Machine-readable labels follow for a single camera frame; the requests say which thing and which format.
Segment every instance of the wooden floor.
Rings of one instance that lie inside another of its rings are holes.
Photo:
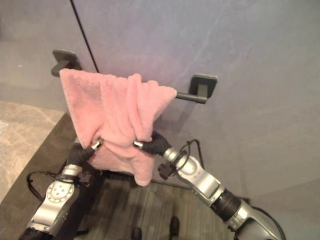
[[[143,240],[168,240],[172,216],[180,220],[180,236],[192,240],[231,240],[233,234],[190,190],[113,175],[105,179],[89,213],[90,231],[77,240],[128,240],[134,227]]]

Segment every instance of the gray wall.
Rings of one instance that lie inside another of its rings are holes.
[[[66,111],[53,49],[95,71],[69,0],[1,0],[0,100]]]
[[[319,239],[319,211],[297,196],[320,197],[320,1],[75,4],[102,73],[179,91],[193,74],[217,75],[206,105],[175,100],[156,129],[177,147],[200,139],[207,170],[280,218],[288,239]]]

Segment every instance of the towel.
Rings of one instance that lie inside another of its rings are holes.
[[[104,140],[89,163],[100,170],[132,173],[138,185],[147,185],[154,156],[133,142],[152,140],[153,122],[177,91],[154,80],[142,82],[139,74],[125,78],[65,68],[60,78],[81,145]]]

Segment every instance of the black towel bar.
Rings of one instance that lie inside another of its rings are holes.
[[[55,77],[59,77],[59,71],[64,68],[82,69],[73,52],[55,49],[53,55],[57,64],[51,69],[51,74]],[[177,92],[175,98],[205,104],[214,92],[217,82],[218,80],[214,76],[194,75],[191,79],[189,93]]]

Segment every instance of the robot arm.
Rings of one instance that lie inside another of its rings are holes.
[[[175,150],[160,134],[155,132],[151,143],[135,141],[133,144],[149,153],[161,155],[174,168],[178,178],[235,232],[235,239],[285,239],[273,218],[234,196],[218,179],[205,171],[195,157]]]
[[[86,149],[79,143],[74,144],[66,166],[59,178],[47,188],[44,201],[31,218],[20,240],[51,240],[56,236],[80,194],[78,183],[86,182],[90,177],[83,174],[82,166],[101,145],[102,140],[98,140]]]

